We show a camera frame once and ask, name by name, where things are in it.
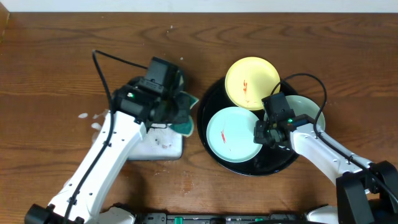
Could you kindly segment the light green plate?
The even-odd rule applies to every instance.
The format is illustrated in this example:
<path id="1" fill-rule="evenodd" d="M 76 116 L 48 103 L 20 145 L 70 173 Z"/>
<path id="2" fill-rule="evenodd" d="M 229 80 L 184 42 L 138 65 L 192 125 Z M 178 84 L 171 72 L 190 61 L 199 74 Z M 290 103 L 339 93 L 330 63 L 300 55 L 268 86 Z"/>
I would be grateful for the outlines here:
<path id="1" fill-rule="evenodd" d="M 311 99 L 299 95 L 288 95 L 285 98 L 296 116 L 307 114 L 312 119 L 316 118 L 320 108 Z"/>
<path id="2" fill-rule="evenodd" d="M 240 107 L 228 107 L 215 113 L 207 126 L 210 149 L 220 159 L 239 163 L 256 156 L 262 144 L 254 142 L 254 127 L 259 118 Z"/>

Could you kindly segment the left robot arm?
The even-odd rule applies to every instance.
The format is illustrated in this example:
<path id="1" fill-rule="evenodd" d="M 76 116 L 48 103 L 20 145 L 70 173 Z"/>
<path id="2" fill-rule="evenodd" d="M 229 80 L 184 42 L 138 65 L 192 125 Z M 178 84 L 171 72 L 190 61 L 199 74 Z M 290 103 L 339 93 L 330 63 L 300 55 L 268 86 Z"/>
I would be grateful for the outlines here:
<path id="1" fill-rule="evenodd" d="M 134 223 L 136 216 L 122 208 L 102 212 L 104 200 L 131 151 L 153 124 L 186 123 L 190 98 L 182 93 L 181 69 L 152 58 L 146 75 L 106 92 L 109 112 L 87 155 L 63 189 L 46 207 L 33 204 L 25 223 Z"/>

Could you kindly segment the light green plate front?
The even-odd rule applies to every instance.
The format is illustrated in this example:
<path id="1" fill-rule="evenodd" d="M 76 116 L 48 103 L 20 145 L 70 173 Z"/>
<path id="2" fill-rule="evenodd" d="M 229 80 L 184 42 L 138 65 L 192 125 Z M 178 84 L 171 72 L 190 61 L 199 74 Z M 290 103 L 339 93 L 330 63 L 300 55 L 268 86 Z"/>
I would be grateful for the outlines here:
<path id="1" fill-rule="evenodd" d="M 228 107 L 215 113 L 207 126 L 210 149 L 220 159 L 239 163 L 256 156 L 262 144 L 254 142 L 254 127 L 259 118 L 240 107 Z"/>

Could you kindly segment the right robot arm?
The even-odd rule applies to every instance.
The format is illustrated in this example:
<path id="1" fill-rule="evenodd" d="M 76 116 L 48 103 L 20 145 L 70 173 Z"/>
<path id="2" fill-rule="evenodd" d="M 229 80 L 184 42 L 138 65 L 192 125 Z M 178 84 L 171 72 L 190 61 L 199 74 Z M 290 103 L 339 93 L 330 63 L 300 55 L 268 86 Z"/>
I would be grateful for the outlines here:
<path id="1" fill-rule="evenodd" d="M 306 223 L 397 223 L 397 169 L 373 163 L 335 141 L 307 114 L 295 115 L 283 93 L 262 99 L 267 118 L 257 121 L 254 142 L 290 149 L 308 159 L 336 187 L 337 205 L 305 215 Z"/>

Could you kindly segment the yellow plate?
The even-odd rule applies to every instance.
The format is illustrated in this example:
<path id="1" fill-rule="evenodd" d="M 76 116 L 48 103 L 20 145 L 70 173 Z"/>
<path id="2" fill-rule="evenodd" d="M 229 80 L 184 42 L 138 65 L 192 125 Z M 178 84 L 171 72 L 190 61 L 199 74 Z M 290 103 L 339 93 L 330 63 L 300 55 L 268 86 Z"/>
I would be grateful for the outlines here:
<path id="1" fill-rule="evenodd" d="M 241 108 L 263 109 L 262 99 L 278 93 L 280 76 L 275 67 L 259 57 L 242 58 L 229 68 L 224 86 L 229 99 Z"/>

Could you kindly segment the green yellow sponge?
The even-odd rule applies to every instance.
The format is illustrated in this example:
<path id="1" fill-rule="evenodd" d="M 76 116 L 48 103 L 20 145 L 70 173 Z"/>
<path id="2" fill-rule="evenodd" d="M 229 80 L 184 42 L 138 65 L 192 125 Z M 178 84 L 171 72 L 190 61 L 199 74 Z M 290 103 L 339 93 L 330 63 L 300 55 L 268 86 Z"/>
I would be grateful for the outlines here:
<path id="1" fill-rule="evenodd" d="M 189 137 L 194 130 L 194 122 L 191 116 L 192 108 L 199 102 L 199 99 L 186 91 L 181 91 L 176 100 L 181 103 L 181 110 L 178 114 L 178 123 L 171 124 L 169 128 L 182 136 Z"/>

